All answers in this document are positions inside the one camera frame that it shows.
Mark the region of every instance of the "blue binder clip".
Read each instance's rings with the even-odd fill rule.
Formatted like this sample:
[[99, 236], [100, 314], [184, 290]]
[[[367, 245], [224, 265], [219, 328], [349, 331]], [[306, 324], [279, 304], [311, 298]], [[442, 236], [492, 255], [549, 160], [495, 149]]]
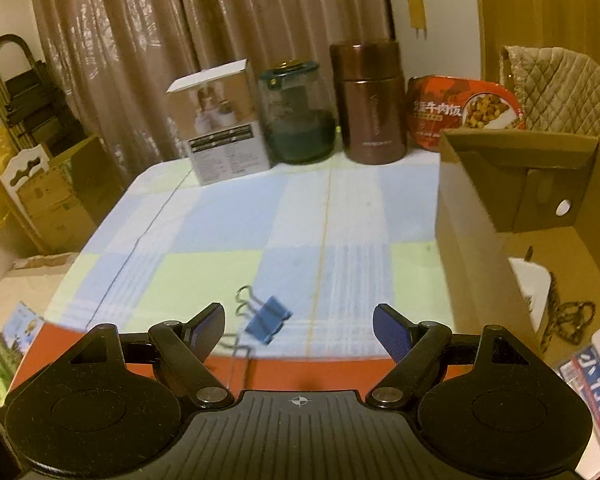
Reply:
[[[240, 297], [240, 294], [244, 290], [248, 292], [249, 297], [247, 299]], [[292, 314], [274, 296], [271, 296], [265, 302], [256, 298], [251, 285], [239, 288], [235, 294], [235, 301], [238, 303], [238, 307], [235, 309], [236, 316], [250, 317], [244, 312], [245, 309], [251, 313], [251, 319], [244, 328], [244, 331], [265, 345], [271, 343], [273, 336], [282, 329], [285, 321]], [[258, 304], [260, 307], [255, 308], [252, 302]]]

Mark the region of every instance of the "plaid tablecloth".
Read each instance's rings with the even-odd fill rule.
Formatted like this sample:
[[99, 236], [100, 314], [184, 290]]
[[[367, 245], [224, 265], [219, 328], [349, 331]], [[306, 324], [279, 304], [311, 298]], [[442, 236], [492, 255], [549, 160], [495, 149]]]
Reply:
[[268, 346], [243, 337], [256, 356], [385, 356], [371, 327], [378, 303], [453, 325], [434, 241], [438, 166], [419, 151], [387, 166], [337, 153], [200, 187], [188, 160], [158, 164], [97, 229], [46, 318], [144, 332], [219, 301], [235, 332], [245, 321], [235, 293], [251, 284], [293, 312]]

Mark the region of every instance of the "circular black cover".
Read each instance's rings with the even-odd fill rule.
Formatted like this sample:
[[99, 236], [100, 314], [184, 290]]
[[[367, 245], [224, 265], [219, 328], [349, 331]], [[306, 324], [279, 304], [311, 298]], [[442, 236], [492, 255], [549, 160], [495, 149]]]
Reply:
[[480, 359], [478, 352], [474, 370], [424, 396], [418, 422], [425, 439], [478, 476], [542, 477], [575, 468], [591, 432], [584, 402], [530, 352], [519, 364], [485, 360], [490, 353]]
[[35, 469], [111, 477], [150, 462], [172, 443], [180, 427], [177, 398], [126, 370], [122, 359], [107, 359], [117, 350], [107, 349], [102, 362], [61, 358], [11, 401], [8, 438]]

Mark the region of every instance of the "jar lid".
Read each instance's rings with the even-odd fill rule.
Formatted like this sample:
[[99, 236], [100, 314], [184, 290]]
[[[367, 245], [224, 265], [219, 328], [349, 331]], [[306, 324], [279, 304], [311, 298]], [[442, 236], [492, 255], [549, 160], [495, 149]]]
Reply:
[[262, 72], [258, 78], [267, 84], [269, 89], [273, 90], [279, 88], [281, 85], [281, 79], [290, 75], [301, 75], [308, 72], [318, 70], [320, 65], [315, 61], [299, 61], [297, 59], [291, 59], [279, 64], [277, 67]]
[[337, 43], [330, 46], [333, 75], [341, 81], [389, 79], [402, 73], [397, 41]]

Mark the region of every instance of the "brown thermos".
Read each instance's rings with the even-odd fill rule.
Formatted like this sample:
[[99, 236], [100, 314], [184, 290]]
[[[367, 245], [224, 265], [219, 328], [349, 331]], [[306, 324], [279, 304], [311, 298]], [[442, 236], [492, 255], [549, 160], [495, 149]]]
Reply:
[[387, 164], [407, 152], [404, 77], [397, 41], [331, 45], [342, 141], [349, 158]]

